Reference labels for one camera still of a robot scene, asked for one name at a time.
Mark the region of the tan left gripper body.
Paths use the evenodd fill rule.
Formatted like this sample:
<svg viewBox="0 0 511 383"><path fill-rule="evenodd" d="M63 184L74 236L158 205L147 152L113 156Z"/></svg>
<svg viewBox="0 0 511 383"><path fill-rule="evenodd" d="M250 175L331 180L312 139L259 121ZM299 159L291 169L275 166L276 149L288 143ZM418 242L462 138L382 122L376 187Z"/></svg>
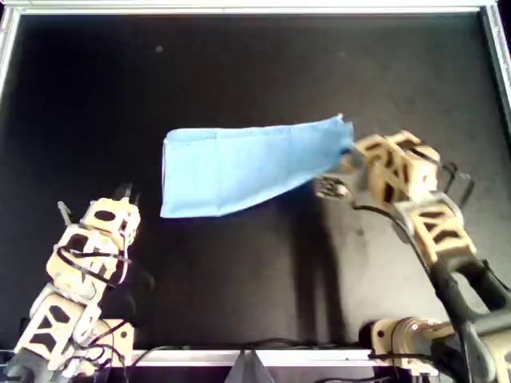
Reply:
<svg viewBox="0 0 511 383"><path fill-rule="evenodd" d="M132 244L141 222L139 208L127 197L100 198L90 203L81 224L109 236L115 244Z"/></svg>

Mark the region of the tan right gripper body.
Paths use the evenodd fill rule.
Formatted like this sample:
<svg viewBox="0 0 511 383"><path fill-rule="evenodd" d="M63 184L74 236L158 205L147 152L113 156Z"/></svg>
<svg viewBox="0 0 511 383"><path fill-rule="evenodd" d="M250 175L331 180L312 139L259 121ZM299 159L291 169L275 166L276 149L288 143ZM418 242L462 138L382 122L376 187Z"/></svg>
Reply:
<svg viewBox="0 0 511 383"><path fill-rule="evenodd" d="M366 185L377 203L419 201L438 189L439 154L411 132L373 134L355 145L364 152Z"/></svg>

